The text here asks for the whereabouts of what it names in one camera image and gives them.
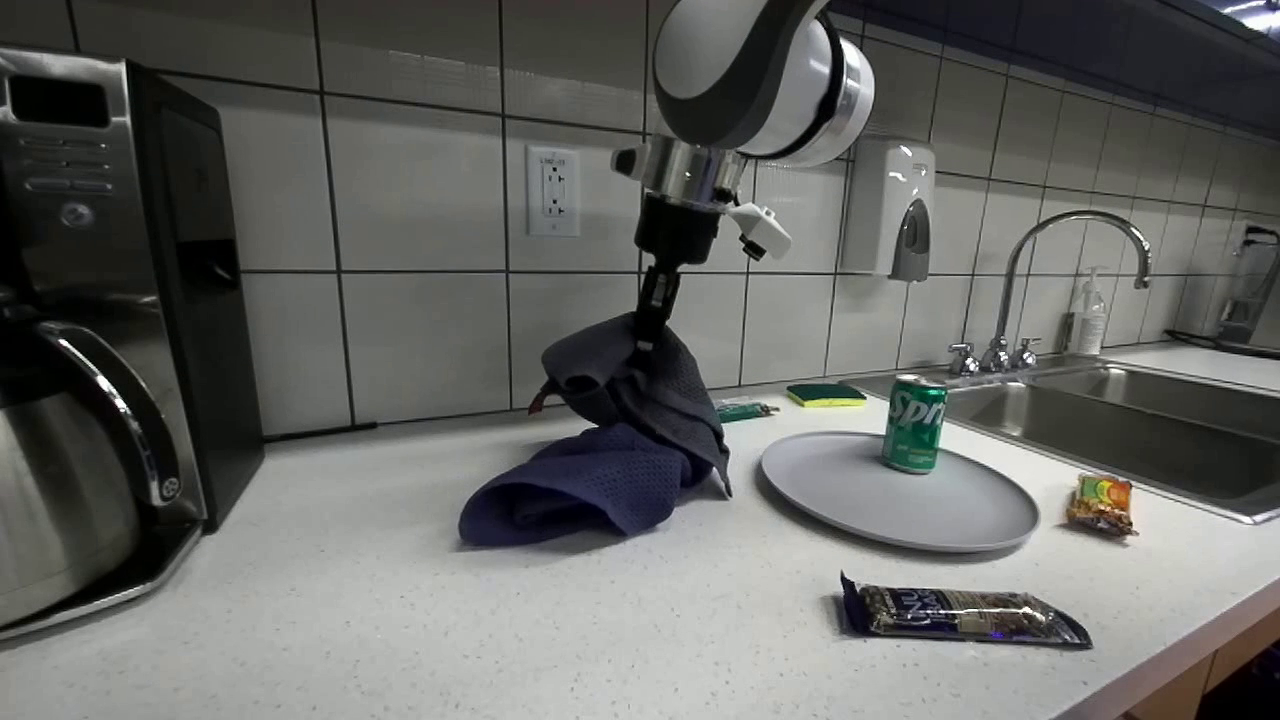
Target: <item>green object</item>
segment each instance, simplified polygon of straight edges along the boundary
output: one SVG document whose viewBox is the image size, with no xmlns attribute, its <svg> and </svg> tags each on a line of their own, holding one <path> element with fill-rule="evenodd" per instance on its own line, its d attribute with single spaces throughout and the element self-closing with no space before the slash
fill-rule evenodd
<svg viewBox="0 0 1280 720">
<path fill-rule="evenodd" d="M 717 406 L 719 423 L 739 423 L 773 412 L 776 412 L 773 406 Z"/>
<path fill-rule="evenodd" d="M 788 386 L 788 395 L 799 409 L 860 409 L 860 406 L 866 406 L 866 395 L 849 386 Z"/>
<path fill-rule="evenodd" d="M 884 465 L 926 477 L 942 435 L 948 387 L 921 375 L 894 375 L 887 395 Z"/>
</svg>

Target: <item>candy bar wrapper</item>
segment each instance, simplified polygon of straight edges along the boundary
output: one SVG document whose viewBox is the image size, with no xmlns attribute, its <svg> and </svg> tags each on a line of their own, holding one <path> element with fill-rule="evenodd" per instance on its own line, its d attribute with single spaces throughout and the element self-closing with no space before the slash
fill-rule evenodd
<svg viewBox="0 0 1280 720">
<path fill-rule="evenodd" d="M 1130 486 L 1119 477 L 1079 477 L 1067 501 L 1067 524 L 1111 540 L 1136 538 Z"/>
<path fill-rule="evenodd" d="M 841 589 L 851 638 L 1093 649 L 1082 623 L 1028 594 L 878 589 L 849 575 Z"/>
</svg>

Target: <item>electrical outlet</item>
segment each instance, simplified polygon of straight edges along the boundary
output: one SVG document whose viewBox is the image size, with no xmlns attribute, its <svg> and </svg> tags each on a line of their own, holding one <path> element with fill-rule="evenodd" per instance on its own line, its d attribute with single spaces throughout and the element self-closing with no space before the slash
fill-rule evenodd
<svg viewBox="0 0 1280 720">
<path fill-rule="evenodd" d="M 528 143 L 528 231 L 576 239 L 580 222 L 580 159 L 570 148 Z"/>
</svg>

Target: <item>white countertop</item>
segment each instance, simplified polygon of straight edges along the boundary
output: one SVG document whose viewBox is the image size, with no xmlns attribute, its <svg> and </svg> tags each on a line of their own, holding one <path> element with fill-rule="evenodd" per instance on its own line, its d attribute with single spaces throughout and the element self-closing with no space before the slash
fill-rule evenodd
<svg viewBox="0 0 1280 720">
<path fill-rule="evenodd" d="M 96 623 L 0 651 L 3 720 L 223 716 L 1055 716 L 1280 579 L 1280 524 L 1136 493 L 1129 547 L 1061 528 L 1071 465 L 948 423 L 942 445 L 1041 506 L 999 560 L 926 560 L 815 531 L 761 498 L 761 454 L 862 412 L 730 423 L 730 501 L 636 540 L 454 543 L 458 506 L 570 416 L 414 423 L 284 445 L 178 575 Z M 836 575 L 1017 589 L 1093 651 L 851 639 Z"/>
</svg>

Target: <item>backsplash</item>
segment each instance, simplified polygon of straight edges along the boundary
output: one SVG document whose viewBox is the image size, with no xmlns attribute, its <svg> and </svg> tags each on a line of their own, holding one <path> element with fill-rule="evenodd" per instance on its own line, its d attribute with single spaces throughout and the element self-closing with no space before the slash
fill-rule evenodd
<svg viewBox="0 0 1280 720">
<path fill-rule="evenodd" d="M 640 190 L 616 148 L 660 129 L 643 52 L 670 0 L 3 0 L 0 42 L 131 57 L 223 112 L 238 263 L 271 435 L 503 412 L 538 347 L 627 314 Z M 836 274 L 845 169 L 754 169 L 745 197 L 795 236 L 688 269 L 674 331 L 708 386 L 856 375 L 942 359 L 997 328 L 1012 246 L 1061 207 L 1111 207 L 1155 246 L 1148 291 L 1104 224 L 1028 254 L 1012 338 L 1052 340 L 1079 274 L 1106 345 L 1159 340 L 1225 287 L 1245 224 L 1280 224 L 1280 143 L 991 66 L 841 28 L 870 57 L 866 135 L 940 156 L 926 286 Z M 528 143 L 580 156 L 580 239 L 528 231 Z"/>
</svg>

